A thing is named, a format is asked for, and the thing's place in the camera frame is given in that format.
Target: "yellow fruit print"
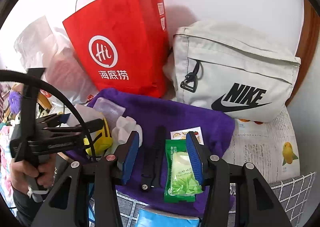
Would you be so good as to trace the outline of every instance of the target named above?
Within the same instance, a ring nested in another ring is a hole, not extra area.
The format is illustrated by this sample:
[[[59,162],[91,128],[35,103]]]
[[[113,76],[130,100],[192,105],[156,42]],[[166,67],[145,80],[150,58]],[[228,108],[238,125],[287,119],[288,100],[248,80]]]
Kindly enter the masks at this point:
[[[293,152],[292,145],[290,142],[285,142],[283,145],[283,163],[282,165],[284,166],[286,163],[292,164],[293,160],[299,159]]]

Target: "red paper bag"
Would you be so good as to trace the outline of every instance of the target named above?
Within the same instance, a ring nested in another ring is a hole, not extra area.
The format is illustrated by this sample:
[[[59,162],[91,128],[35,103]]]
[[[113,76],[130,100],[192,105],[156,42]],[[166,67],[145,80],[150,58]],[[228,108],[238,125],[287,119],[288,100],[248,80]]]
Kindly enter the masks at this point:
[[[163,0],[95,0],[63,25],[98,90],[164,95],[169,42]]]

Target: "green tissue packet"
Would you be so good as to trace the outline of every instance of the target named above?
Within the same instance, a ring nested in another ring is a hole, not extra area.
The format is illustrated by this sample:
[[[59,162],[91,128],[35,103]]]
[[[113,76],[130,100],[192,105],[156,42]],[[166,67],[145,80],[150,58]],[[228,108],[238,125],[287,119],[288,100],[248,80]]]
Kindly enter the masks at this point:
[[[167,157],[168,176],[167,183],[164,190],[164,202],[177,203],[179,201],[195,202],[196,196],[190,195],[170,195],[168,190],[171,188],[171,173],[172,173],[172,159],[175,152],[187,152],[185,140],[166,140],[165,141],[165,154]]]
[[[169,195],[191,196],[202,193],[195,179],[187,152],[174,152],[171,165],[171,186]]]

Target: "silver screw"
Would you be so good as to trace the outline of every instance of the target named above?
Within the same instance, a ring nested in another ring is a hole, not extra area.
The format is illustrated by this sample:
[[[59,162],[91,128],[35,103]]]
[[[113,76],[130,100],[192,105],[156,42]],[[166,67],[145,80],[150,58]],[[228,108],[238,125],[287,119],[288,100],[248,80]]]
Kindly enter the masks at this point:
[[[253,169],[254,165],[253,165],[253,163],[246,163],[245,167],[248,168],[248,169]]]
[[[213,154],[213,155],[210,156],[210,159],[211,159],[212,161],[217,162],[217,161],[219,161],[220,158],[219,158],[217,155]]]
[[[114,154],[109,154],[109,155],[106,156],[106,159],[107,159],[108,161],[113,161],[113,160],[116,159],[116,156],[115,156]]]
[[[72,168],[77,168],[79,165],[80,165],[80,163],[78,161],[74,161],[71,163]]]

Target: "nike swoosh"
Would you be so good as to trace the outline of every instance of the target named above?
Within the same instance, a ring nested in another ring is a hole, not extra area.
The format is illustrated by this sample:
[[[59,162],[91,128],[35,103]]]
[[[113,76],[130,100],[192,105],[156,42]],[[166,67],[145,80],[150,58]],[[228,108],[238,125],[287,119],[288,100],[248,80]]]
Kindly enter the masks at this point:
[[[212,103],[211,108],[213,110],[217,110],[217,111],[222,111],[222,112],[232,112],[232,111],[239,111],[239,110],[246,110],[246,109],[253,109],[253,108],[257,108],[257,107],[261,107],[269,103],[265,103],[265,104],[260,104],[260,105],[256,105],[256,106],[224,106],[221,101],[222,98],[224,97],[224,95],[222,95],[219,99],[217,99],[215,102]]]

